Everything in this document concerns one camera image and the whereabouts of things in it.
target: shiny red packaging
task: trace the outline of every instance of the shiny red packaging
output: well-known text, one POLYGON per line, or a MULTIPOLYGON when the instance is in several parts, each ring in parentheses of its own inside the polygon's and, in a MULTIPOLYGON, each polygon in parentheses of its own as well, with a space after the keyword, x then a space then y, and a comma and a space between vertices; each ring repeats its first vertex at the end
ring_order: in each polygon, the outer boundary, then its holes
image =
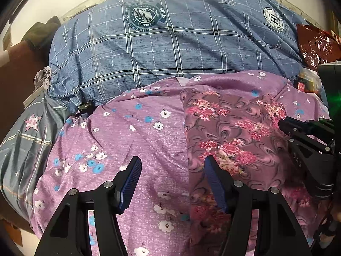
POLYGON ((341 59, 341 47, 327 32, 309 25, 297 24, 298 47, 307 66, 317 66, 341 59))

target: blue plaid bedding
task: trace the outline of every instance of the blue plaid bedding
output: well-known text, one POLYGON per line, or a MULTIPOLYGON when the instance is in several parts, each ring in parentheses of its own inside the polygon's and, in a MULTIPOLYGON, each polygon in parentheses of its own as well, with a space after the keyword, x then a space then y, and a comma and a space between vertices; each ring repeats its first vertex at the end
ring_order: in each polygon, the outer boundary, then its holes
POLYGON ((71 112, 168 76, 263 70, 294 79, 296 24, 275 0, 107 0, 57 31, 49 94, 71 112))

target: purple floral blanket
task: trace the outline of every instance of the purple floral blanket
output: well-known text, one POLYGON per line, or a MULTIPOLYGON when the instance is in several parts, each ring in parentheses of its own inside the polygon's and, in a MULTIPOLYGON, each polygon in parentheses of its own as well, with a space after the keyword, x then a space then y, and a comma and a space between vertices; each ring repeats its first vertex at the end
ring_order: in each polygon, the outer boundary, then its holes
MULTIPOLYGON (((128 254, 216 255, 229 217, 216 207, 202 175, 204 156, 213 154, 222 168, 251 187, 279 187, 309 236, 316 228, 316 205, 292 168, 285 136, 277 128, 285 115, 328 117, 317 97, 262 71, 171 77, 126 91, 87 120, 66 121, 34 191, 32 228, 40 237, 69 189, 97 188, 136 155, 142 174, 130 207, 118 216, 128 254)), ((91 211, 89 224, 92 252, 98 256, 91 211)))

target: pink star patch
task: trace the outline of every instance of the pink star patch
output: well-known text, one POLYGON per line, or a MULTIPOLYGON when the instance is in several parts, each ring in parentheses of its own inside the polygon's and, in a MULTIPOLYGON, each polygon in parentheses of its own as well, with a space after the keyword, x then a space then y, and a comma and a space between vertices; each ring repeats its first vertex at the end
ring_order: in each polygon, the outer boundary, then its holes
POLYGON ((35 115, 33 114, 30 116, 29 119, 24 120, 26 123, 25 132, 30 128, 33 128, 34 130, 38 132, 39 130, 38 130, 37 122, 41 120, 42 118, 43 118, 42 116, 35 117, 35 115))

